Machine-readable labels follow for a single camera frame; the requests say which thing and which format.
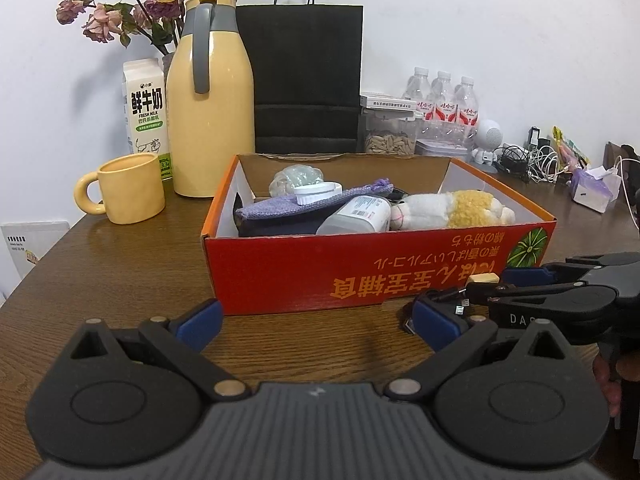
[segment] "small wooden block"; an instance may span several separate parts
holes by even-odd
[[[466,280],[467,283],[500,283],[500,276],[494,272],[484,274],[473,274]]]

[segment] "stuffed animal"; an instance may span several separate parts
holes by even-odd
[[[466,190],[453,193],[409,195],[391,208],[391,230],[484,227],[511,225],[513,210],[491,193]]]

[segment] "cardboard box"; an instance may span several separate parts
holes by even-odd
[[[387,177],[408,193],[479,189],[516,213],[518,225],[357,235],[239,238],[233,211],[269,197],[284,167],[320,168],[344,189]],[[202,230],[216,297],[226,314],[299,312],[381,303],[427,288],[464,285],[472,274],[540,264],[556,219],[468,164],[446,157],[238,155]]]

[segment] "purple pouch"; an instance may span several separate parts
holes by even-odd
[[[389,182],[388,178],[380,178],[368,186],[353,187],[352,189],[343,191],[340,195],[334,195],[319,202],[314,202],[313,204],[298,205],[295,195],[277,196],[240,208],[236,211],[236,214],[242,220],[282,218],[308,213],[329,206],[346,204],[355,196],[388,196],[393,190],[394,186]]]

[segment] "plastic bag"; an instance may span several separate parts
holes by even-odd
[[[324,175],[318,168],[294,164],[276,173],[269,184],[269,194],[272,197],[290,195],[295,187],[320,184],[320,182],[324,182]]]

